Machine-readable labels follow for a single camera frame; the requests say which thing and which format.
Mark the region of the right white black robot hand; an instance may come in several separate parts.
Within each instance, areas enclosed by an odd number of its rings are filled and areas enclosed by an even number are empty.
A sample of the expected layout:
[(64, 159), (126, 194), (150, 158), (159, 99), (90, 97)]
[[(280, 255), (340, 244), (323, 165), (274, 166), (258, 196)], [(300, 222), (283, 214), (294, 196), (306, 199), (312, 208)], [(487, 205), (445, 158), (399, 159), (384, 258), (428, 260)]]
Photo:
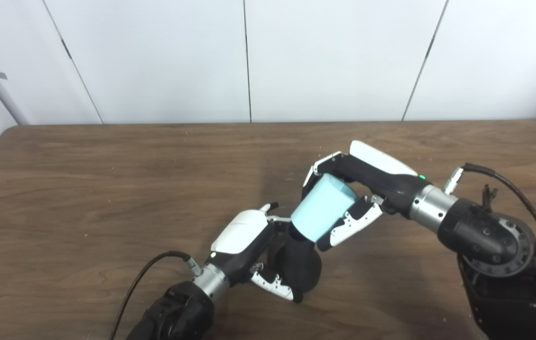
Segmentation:
[(410, 217), (415, 199), (430, 185), (402, 161), (354, 140), (347, 153), (332, 153), (309, 168), (293, 224), (326, 252), (383, 213)]

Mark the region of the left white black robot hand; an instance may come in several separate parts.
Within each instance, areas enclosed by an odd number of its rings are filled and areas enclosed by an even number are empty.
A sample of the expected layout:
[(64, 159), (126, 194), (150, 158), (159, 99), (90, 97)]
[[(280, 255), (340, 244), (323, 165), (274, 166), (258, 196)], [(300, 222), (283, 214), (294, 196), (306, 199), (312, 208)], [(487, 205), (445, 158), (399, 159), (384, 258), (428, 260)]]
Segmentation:
[(212, 301), (249, 281), (287, 301), (303, 301), (299, 290), (292, 288), (275, 269), (259, 262), (274, 237), (285, 232), (291, 223), (290, 218), (268, 214), (277, 207), (277, 203), (268, 203), (238, 213), (212, 243), (203, 275), (196, 282)]

